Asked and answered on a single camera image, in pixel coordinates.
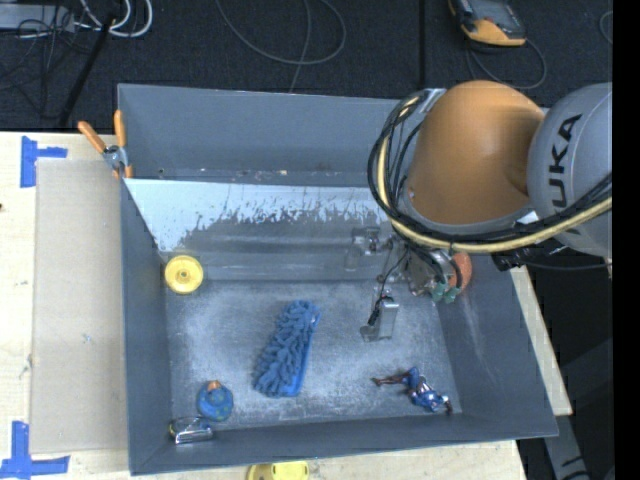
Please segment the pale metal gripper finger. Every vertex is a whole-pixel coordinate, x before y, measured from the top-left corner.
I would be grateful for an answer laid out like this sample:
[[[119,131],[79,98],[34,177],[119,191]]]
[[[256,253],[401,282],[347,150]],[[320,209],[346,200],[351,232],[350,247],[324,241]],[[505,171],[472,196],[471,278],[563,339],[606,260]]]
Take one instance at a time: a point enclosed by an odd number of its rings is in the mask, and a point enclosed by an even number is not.
[[[351,243],[345,254],[344,268],[346,271],[355,271],[359,268],[363,257],[373,257],[391,252],[393,248],[392,237],[384,236],[380,227],[353,228]]]
[[[367,323],[360,328],[362,339],[365,342],[391,339],[398,310],[399,303],[393,297],[379,297],[373,304]]]

